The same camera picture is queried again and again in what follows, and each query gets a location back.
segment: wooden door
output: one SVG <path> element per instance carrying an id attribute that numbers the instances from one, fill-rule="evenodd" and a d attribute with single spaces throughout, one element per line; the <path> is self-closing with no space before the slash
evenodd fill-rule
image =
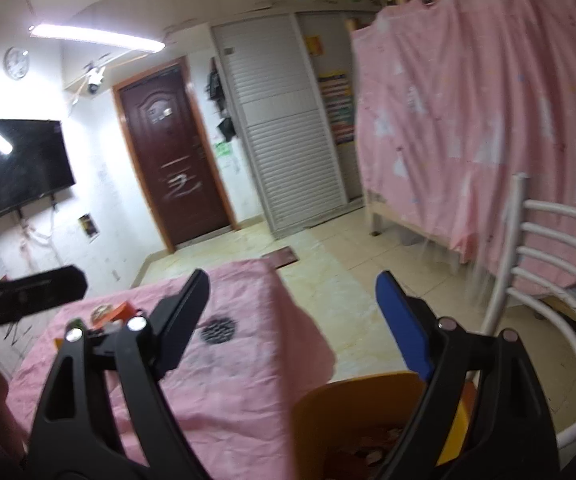
<path id="1" fill-rule="evenodd" d="M 229 225 L 184 89 L 173 66 L 119 91 L 151 206 L 173 245 Z"/>

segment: louvered cabinet door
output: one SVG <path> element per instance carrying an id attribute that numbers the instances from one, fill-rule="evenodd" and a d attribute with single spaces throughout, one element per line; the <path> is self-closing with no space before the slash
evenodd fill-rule
<path id="1" fill-rule="evenodd" d="M 334 144 L 289 16 L 216 27 L 270 228 L 280 237 L 347 203 Z"/>

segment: black circular pattern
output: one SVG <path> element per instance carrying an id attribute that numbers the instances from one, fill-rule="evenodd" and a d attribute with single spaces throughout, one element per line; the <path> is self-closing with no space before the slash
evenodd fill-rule
<path id="1" fill-rule="evenodd" d="M 202 330 L 202 340 L 209 345 L 219 345 L 230 341 L 237 328 L 237 322 L 229 317 L 217 317 Z"/>

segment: floor mat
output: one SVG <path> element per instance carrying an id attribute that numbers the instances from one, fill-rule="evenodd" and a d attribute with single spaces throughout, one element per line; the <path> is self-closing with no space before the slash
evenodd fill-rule
<path id="1" fill-rule="evenodd" d="M 270 260 L 270 262 L 274 265 L 275 269 L 281 269 L 286 265 L 293 264 L 299 261 L 299 258 L 294 253 L 291 247 L 282 247 L 281 249 L 277 249 L 268 254 L 264 254 L 262 258 L 266 258 Z"/>

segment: white metal chair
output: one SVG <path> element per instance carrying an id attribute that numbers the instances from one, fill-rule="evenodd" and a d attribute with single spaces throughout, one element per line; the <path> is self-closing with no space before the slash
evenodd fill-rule
<path id="1" fill-rule="evenodd" d="M 552 264 L 565 270 L 576 277 L 576 266 L 571 263 L 545 253 L 543 251 L 526 247 L 523 245 L 524 234 L 533 233 L 551 240 L 563 242 L 576 249 L 576 237 L 571 236 L 560 231 L 550 229 L 532 222 L 524 221 L 525 213 L 527 211 L 545 211 L 559 215 L 569 216 L 576 219 L 576 208 L 566 206 L 563 204 L 553 202 L 542 202 L 539 200 L 526 199 L 526 187 L 528 177 L 525 174 L 517 174 L 513 176 L 511 197 L 510 197 L 510 211 L 508 216 L 508 223 L 506 225 L 506 237 L 504 240 L 504 249 L 500 260 L 497 281 L 488 303 L 486 315 L 481 327 L 481 333 L 486 335 L 494 335 L 498 329 L 504 307 L 506 305 L 507 297 L 511 297 L 521 304 L 532 308 L 543 317 L 547 318 L 554 324 L 568 340 L 576 356 L 576 335 L 571 329 L 570 325 L 564 319 L 545 303 L 537 298 L 524 294 L 513 287 L 513 280 L 515 276 L 519 276 L 525 280 L 536 283 L 548 290 L 553 296 L 556 296 L 561 301 L 564 301 L 576 313 L 576 299 L 572 297 L 567 291 L 560 286 L 537 276 L 536 274 L 527 270 L 521 269 L 518 266 L 518 259 L 520 256 L 526 258 L 535 258 L 542 262 Z M 566 447 L 568 444 L 576 441 L 576 423 L 572 424 L 565 430 L 557 435 L 557 444 L 559 449 Z"/>

